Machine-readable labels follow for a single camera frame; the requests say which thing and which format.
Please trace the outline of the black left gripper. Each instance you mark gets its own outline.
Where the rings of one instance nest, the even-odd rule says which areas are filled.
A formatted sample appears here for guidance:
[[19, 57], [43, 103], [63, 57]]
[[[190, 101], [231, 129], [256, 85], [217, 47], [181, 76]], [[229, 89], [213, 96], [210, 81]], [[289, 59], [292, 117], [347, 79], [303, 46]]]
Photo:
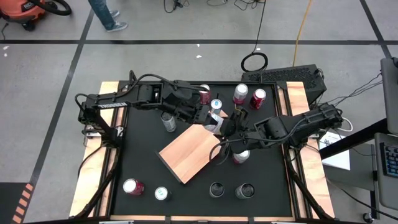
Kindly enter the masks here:
[[221, 122], [221, 117], [218, 114], [209, 113], [210, 107], [208, 105], [196, 105], [192, 116], [189, 119], [191, 124], [206, 124], [203, 127], [212, 134], [218, 133], [218, 126], [210, 124], [211, 118], [217, 122]]

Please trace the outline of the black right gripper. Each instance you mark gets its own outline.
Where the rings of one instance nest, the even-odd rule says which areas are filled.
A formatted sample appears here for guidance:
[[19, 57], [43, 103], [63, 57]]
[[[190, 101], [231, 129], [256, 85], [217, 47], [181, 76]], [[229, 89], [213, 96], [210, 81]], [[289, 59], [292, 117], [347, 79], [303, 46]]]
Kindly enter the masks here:
[[238, 109], [230, 117], [223, 116], [222, 128], [218, 131], [218, 135], [228, 137], [234, 135], [236, 132], [245, 131], [246, 126], [244, 122], [247, 120], [248, 114], [247, 110]]

